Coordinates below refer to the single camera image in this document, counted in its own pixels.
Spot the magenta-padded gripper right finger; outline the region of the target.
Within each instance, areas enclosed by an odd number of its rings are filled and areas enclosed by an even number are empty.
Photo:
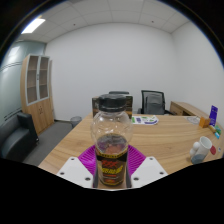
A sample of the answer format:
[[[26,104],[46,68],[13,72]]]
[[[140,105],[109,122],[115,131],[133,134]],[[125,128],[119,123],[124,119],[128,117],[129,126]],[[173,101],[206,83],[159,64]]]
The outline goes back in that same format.
[[[140,188],[167,176],[155,157],[146,157],[135,147],[128,146],[126,186]]]

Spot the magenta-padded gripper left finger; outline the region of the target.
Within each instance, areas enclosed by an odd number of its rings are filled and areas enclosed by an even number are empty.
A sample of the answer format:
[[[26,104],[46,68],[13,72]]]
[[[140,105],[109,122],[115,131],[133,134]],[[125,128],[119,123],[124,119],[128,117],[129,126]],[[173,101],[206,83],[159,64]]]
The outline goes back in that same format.
[[[57,176],[84,188],[97,187],[95,146],[87,148],[78,157],[70,157]]]

